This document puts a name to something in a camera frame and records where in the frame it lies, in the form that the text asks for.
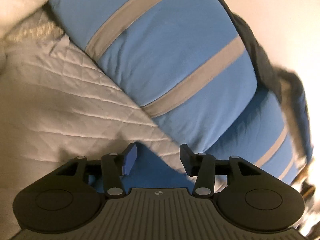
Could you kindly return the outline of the dark blue sweatshirt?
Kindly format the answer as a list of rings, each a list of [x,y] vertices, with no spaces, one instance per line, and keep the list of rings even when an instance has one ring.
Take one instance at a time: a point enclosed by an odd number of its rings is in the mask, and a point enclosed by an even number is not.
[[[129,193],[132,188],[187,188],[190,192],[194,183],[183,172],[168,166],[159,156],[141,142],[134,142],[137,149],[136,160],[129,161],[132,168],[129,174],[121,176],[121,182],[125,192]],[[100,164],[101,157],[88,161],[86,172],[88,173],[87,183],[97,192],[104,193],[103,176]]]

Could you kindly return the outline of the blue striped pillow right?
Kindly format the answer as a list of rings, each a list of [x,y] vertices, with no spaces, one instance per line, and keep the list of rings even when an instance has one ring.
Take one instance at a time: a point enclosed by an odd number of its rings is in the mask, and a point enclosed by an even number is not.
[[[290,184],[298,174],[285,123],[276,96],[258,88],[245,110],[206,151],[217,159],[237,155]]]

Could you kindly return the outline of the blue striped pillow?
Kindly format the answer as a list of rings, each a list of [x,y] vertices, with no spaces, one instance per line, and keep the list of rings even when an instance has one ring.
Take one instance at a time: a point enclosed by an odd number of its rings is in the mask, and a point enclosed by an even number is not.
[[[245,110],[206,151],[217,159],[237,155],[290,184],[298,174],[285,123],[276,96],[258,88]]]
[[[218,0],[49,3],[71,40],[194,151],[212,146],[253,98],[253,64]]]

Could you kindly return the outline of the quilted beige bedspread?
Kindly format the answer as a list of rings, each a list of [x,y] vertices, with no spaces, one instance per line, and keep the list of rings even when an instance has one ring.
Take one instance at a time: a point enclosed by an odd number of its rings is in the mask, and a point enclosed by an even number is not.
[[[16,194],[79,155],[97,160],[142,143],[131,187],[192,187],[178,146],[43,9],[1,40],[1,239],[20,227]],[[152,176],[143,161],[154,163]]]

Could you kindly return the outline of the black garment behind pillows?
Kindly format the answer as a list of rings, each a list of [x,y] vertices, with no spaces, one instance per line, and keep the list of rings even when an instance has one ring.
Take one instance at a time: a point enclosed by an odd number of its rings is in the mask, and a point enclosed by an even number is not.
[[[266,51],[255,38],[252,29],[239,15],[233,13],[224,0],[218,0],[227,12],[249,54],[258,84],[272,91],[282,101],[280,78],[272,67]]]

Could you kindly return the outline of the blue striped pillow left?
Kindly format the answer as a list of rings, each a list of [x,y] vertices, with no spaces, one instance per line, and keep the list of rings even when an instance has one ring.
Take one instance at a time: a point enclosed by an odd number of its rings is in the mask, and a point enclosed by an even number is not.
[[[71,40],[194,151],[212,146],[253,98],[253,64],[218,0],[49,3]]]

